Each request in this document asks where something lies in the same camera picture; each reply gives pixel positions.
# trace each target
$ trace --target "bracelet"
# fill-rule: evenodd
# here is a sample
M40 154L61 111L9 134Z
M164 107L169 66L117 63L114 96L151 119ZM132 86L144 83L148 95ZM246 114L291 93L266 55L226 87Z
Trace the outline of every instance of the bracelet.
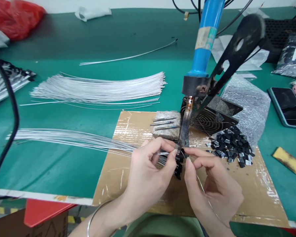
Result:
M95 216L95 214L96 214L96 212L101 208L101 207L103 207L105 204L108 204L109 202L111 202L112 200L109 200L109 201L106 201L106 202L104 202L104 203L102 203L96 210L95 210L95 212L93 212L93 214L92 214L92 216L91 216L91 218L90 218L90 220L89 220L89 222L88 222L88 227L87 227L87 229L86 229L86 233L87 233L87 237L90 237L89 236L89 231L90 231L90 225L91 225L91 222L92 222L92 220L93 220L93 217ZM116 233L116 231L117 231L117 229L110 235L110 237L112 237L115 233Z

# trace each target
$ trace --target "red plastic bag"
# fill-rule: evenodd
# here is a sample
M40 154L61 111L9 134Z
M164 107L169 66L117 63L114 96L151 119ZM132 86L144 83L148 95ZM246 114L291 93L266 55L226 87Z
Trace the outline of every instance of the red plastic bag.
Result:
M10 40L22 40L29 35L46 13L34 3L21 0L0 0L0 30Z

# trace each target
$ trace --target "yellow sponge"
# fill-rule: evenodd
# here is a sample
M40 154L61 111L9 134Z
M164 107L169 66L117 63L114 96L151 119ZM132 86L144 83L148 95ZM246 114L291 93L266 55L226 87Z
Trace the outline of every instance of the yellow sponge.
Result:
M273 157L296 174L296 158L283 150L283 148L278 147Z

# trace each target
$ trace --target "black cable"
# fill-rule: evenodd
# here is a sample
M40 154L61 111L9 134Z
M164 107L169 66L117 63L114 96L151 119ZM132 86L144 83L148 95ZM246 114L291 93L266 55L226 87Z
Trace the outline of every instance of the black cable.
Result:
M14 92L13 92L13 89L12 89L12 86L11 86L11 82L9 80L8 75L6 74L4 69L2 68L1 64L0 64L0 75L2 76L4 84L6 85L7 92L8 92L8 95L9 95L9 98L10 98L10 101L11 101L11 105L12 105L13 116L14 116L14 125L13 125L13 130L12 130L11 136L9 137L9 140L6 143L6 146L4 147L4 149L3 149L3 151L2 151L2 153L0 155L0 168L1 168L3 160L4 160L5 156L6 156L6 154L8 153L8 151L9 151L11 145L12 145L12 142L14 140L14 137L16 135L16 132L17 132L17 130L19 128L20 117L19 117L19 112L17 110L16 100L15 100ZM8 196L0 197L0 199L6 199L6 198L10 198L10 197L8 197Z
M193 7L195 8L195 10L198 11L198 8L195 6L193 0L191 0L191 3L192 3L192 5L193 5Z
M253 0L249 0L249 2L247 3L247 5L244 6L244 8L241 10L241 12L239 12L239 14L227 25L225 26L222 30L218 31L218 33L216 35L221 34L223 31L225 31L229 26L231 26L240 16L241 14L248 8L248 6L251 4Z
M201 18L202 18L202 9L201 9L201 0L198 0L198 20L201 23Z
M293 20L296 19L296 15L290 19L280 30L277 31L277 33L275 33L269 40L272 40L273 38L275 38L276 36L278 36L283 30L286 29L286 27L288 27ZM247 62L249 59L251 59L253 56L255 56L261 49L262 47L265 45L265 42L262 44L262 46L260 46L260 48L254 53L252 54L249 58L246 59L246 61L244 61L243 63Z
M225 2L224 8L228 7L234 0L227 0Z
M174 0L172 0L172 2L173 2L173 5L174 5L174 7L179 11L179 12L181 12L181 13L185 13L184 11L182 11L180 8L178 8L178 6L175 4L175 2L174 2ZM189 12L189 14L198 14L198 11L197 12Z

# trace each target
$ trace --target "cardboard base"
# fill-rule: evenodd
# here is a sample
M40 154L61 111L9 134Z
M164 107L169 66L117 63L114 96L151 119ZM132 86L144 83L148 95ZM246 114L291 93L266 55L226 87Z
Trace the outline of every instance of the cardboard base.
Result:
M153 139L149 124L152 123L155 114L155 112L122 111L113 139L139 146L145 139ZM192 147L208 149L205 143L210 141L205 133L192 128L189 131L189 142ZM234 163L227 163L226 159L221 161L230 175L240 184L244 195L244 201L232 221L289 227L287 216L258 148L252 166L241 169L237 161ZM94 206L115 199L125 191L130 163L128 157L107 154L93 197ZM172 177L168 189L149 212L195 217L188 200L184 173L183 170L181 181ZM197 170L197 174L204 184L205 169Z

